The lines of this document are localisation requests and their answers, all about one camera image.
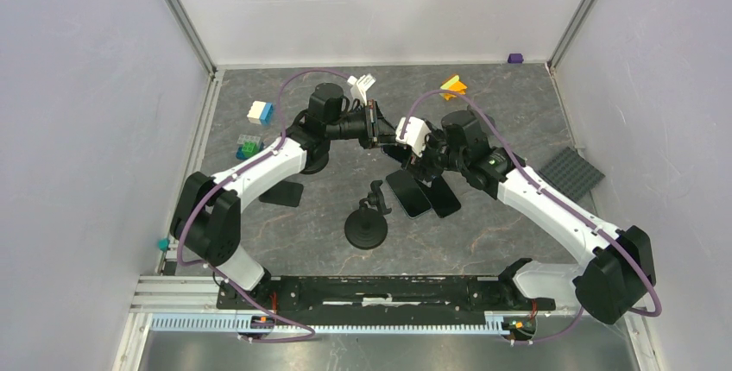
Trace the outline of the black front phone stand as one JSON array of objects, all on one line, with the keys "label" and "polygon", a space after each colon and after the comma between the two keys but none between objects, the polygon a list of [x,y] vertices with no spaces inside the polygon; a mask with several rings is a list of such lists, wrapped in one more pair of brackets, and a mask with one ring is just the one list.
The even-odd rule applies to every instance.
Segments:
[{"label": "black front phone stand", "polygon": [[308,156],[305,167],[300,171],[301,174],[312,175],[319,173],[327,166],[329,162],[329,154],[324,153],[318,156]]}]

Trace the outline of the black phone stand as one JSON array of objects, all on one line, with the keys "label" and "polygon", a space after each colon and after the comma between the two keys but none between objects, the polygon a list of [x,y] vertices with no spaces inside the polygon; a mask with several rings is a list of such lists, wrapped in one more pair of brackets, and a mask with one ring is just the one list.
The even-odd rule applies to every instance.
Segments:
[{"label": "black phone stand", "polygon": [[319,173],[327,166],[329,162],[329,154],[324,153],[318,156],[308,156],[305,167],[300,171],[301,174],[312,175]]},{"label": "black phone stand", "polygon": [[388,235],[386,216],[392,212],[386,206],[381,180],[370,183],[370,191],[359,200],[358,208],[352,211],[344,223],[344,235],[355,248],[371,250],[379,247]]}]

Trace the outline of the dark blue edged phone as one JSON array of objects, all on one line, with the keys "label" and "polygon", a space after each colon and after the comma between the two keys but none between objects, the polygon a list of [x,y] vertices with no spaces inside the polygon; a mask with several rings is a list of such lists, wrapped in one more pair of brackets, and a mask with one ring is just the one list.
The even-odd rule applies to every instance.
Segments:
[{"label": "dark blue edged phone", "polygon": [[382,152],[387,155],[387,157],[398,162],[400,165],[407,162],[412,155],[410,148],[405,148],[404,146],[399,145],[384,145],[382,146]]}]

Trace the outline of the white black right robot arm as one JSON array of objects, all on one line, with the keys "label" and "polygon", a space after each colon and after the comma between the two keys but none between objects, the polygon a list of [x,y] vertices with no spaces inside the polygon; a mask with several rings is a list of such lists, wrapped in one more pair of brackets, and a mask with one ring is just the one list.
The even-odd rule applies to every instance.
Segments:
[{"label": "white black right robot arm", "polygon": [[614,324],[654,291],[653,253],[648,234],[620,229],[552,187],[506,142],[493,146],[495,128],[481,112],[459,110],[441,128],[417,117],[403,117],[396,141],[410,149],[405,167],[429,180],[444,171],[460,173],[470,186],[518,211],[542,228],[572,256],[572,264],[521,261],[498,286],[500,301],[520,309],[531,299],[578,306],[604,324]]}]

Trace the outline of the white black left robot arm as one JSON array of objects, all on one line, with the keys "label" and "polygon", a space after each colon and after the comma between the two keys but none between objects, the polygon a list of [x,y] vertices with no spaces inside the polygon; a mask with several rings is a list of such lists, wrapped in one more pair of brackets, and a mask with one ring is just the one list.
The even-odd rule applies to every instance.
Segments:
[{"label": "white black left robot arm", "polygon": [[271,285],[266,269],[241,244],[241,213],[263,193],[296,173],[313,174],[325,168],[332,141],[359,141],[378,148],[395,141],[395,128],[367,98],[375,83],[371,75],[349,77],[355,105],[344,107],[344,90],[332,83],[316,86],[283,136],[228,170],[186,178],[170,226],[171,235],[203,262],[235,282],[238,297],[250,308],[269,302]]}]

